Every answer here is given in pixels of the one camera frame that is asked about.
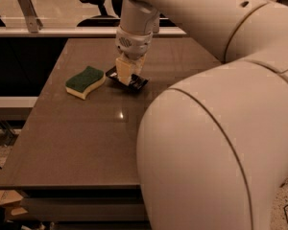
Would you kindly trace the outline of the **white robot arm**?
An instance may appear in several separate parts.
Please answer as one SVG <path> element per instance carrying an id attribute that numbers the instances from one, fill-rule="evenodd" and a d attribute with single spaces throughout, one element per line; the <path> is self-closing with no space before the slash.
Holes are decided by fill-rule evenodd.
<path id="1" fill-rule="evenodd" d="M 219 60 L 156 97 L 136 160 L 152 230 L 270 230 L 288 175 L 288 7 L 269 0 L 124 0 L 167 16 Z"/>

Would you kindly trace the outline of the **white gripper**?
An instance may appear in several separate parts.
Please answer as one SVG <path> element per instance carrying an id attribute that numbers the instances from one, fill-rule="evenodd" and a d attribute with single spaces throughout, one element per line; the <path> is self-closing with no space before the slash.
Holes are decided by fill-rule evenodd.
<path id="1" fill-rule="evenodd" d="M 152 33 L 136 35 L 125 32 L 121 27 L 117 29 L 115 45 L 121 54 L 132 60 L 130 62 L 120 57 L 115 60 L 117 76 L 120 82 L 129 85 L 132 80 L 132 74 L 140 75 L 152 38 Z"/>

